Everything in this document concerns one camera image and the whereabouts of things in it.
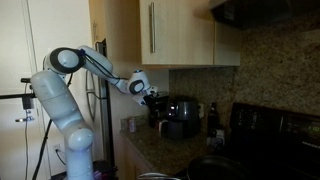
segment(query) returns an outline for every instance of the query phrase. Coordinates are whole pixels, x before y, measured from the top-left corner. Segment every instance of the cabinet handle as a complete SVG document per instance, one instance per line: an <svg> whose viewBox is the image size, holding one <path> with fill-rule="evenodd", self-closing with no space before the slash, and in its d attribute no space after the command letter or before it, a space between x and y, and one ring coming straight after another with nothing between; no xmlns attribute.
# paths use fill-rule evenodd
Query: cabinet handle
<svg viewBox="0 0 320 180"><path fill-rule="evenodd" d="M156 32L155 32L155 19L154 19L154 3L152 2L149 7L150 17L150 51L156 52Z"/></svg>

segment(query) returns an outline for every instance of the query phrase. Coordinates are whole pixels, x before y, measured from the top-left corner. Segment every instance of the kitchen cabinet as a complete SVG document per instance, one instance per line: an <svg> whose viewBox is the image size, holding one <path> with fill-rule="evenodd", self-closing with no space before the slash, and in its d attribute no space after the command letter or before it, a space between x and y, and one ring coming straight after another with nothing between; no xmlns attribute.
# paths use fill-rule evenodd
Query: kitchen cabinet
<svg viewBox="0 0 320 180"><path fill-rule="evenodd" d="M92 42L101 42L106 38L105 2L89 0Z"/></svg>
<svg viewBox="0 0 320 180"><path fill-rule="evenodd" d="M129 143L125 143L126 150L126 179L136 180L140 174L151 172L151 169Z"/></svg>
<svg viewBox="0 0 320 180"><path fill-rule="evenodd" d="M240 65L240 30L214 20L208 0L140 0L143 65Z"/></svg>

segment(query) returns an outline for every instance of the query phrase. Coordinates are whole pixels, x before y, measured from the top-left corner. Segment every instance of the granite countertop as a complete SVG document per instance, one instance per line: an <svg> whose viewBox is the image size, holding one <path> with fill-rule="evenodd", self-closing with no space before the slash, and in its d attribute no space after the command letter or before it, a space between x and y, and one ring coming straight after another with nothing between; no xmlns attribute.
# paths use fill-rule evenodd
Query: granite countertop
<svg viewBox="0 0 320 180"><path fill-rule="evenodd" d="M188 167L192 159L208 154L203 131L189 139L170 140L160 137L158 130L148 125L147 115L135 119L136 132L128 131L127 119L124 119L121 134L152 172L174 175Z"/></svg>

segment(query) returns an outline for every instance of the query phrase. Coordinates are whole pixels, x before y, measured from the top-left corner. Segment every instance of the white cabinet door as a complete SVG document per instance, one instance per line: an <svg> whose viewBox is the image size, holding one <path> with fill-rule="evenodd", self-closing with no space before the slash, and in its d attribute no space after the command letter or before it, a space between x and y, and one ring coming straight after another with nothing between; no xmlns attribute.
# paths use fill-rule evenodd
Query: white cabinet door
<svg viewBox="0 0 320 180"><path fill-rule="evenodd" d="M22 0L5 0L0 2L0 96L8 94L23 94L25 84L22 77L31 77L32 63L27 41L28 24L25 21ZM22 100L0 100L0 177L3 180L25 179L28 157L28 179L32 179L42 141L42 120L37 117L37 111L31 110L35 120L26 123L15 122L15 119L26 117ZM37 179L48 179L44 162Z"/></svg>

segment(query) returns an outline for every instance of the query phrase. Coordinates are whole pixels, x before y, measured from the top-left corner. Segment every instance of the pot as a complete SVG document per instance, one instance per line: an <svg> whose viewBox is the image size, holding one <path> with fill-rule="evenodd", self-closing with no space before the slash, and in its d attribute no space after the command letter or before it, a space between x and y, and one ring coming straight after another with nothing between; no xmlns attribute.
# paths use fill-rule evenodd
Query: pot
<svg viewBox="0 0 320 180"><path fill-rule="evenodd" d="M193 159L187 168L186 177L173 177L161 173L142 174L145 180L252 180L250 172L239 163L222 156L200 156Z"/></svg>

